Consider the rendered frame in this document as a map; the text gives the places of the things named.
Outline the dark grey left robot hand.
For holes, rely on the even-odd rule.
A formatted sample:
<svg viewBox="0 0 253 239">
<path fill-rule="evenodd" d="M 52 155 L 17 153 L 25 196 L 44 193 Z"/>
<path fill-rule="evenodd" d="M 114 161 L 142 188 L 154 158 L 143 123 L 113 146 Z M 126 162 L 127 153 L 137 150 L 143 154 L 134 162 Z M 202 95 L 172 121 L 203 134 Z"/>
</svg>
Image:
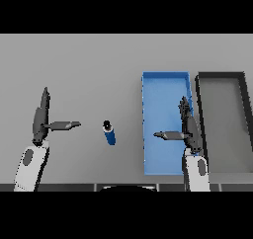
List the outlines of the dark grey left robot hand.
<svg viewBox="0 0 253 239">
<path fill-rule="evenodd" d="M 33 121 L 33 139 L 35 146 L 42 146 L 43 141 L 47 138 L 48 132 L 58 130 L 70 130 L 80 126 L 80 121 L 49 121 L 49 103 L 50 94 L 48 88 L 42 92 L 41 104 L 36 108 Z"/>
</svg>

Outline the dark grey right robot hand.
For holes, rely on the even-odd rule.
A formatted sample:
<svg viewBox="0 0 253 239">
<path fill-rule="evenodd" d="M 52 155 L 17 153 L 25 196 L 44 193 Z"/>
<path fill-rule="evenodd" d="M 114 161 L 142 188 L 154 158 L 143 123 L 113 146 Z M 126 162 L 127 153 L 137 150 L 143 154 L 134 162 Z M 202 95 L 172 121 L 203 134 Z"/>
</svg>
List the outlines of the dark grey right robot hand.
<svg viewBox="0 0 253 239">
<path fill-rule="evenodd" d="M 182 140 L 185 146 L 191 150 L 192 154 L 197 154 L 202 150 L 198 134 L 196 120 L 192 116 L 192 109 L 186 97 L 182 97 L 178 106 L 182 122 L 181 131 L 158 131 L 154 132 L 155 137 L 163 140 Z"/>
</svg>

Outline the blue bin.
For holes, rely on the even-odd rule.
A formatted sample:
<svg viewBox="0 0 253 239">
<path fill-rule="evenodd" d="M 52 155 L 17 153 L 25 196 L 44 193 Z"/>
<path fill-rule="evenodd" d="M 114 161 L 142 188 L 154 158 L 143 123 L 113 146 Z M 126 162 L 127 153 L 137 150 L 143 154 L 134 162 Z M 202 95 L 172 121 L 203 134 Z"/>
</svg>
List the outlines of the blue bin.
<svg viewBox="0 0 253 239">
<path fill-rule="evenodd" d="M 183 140 L 163 140 L 159 131 L 182 131 L 179 111 L 186 97 L 193 114 L 193 99 L 188 71 L 143 71 L 142 138 L 144 174 L 146 176 L 182 175 Z"/>
</svg>

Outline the dark grey bin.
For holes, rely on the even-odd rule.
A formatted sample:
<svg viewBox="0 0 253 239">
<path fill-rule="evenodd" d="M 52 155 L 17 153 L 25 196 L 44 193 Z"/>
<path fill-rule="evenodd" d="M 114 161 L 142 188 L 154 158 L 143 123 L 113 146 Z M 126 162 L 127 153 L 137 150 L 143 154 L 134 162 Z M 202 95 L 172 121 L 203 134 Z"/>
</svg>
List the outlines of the dark grey bin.
<svg viewBox="0 0 253 239">
<path fill-rule="evenodd" d="M 244 72 L 199 72 L 204 155 L 213 174 L 253 173 L 253 114 Z"/>
</svg>

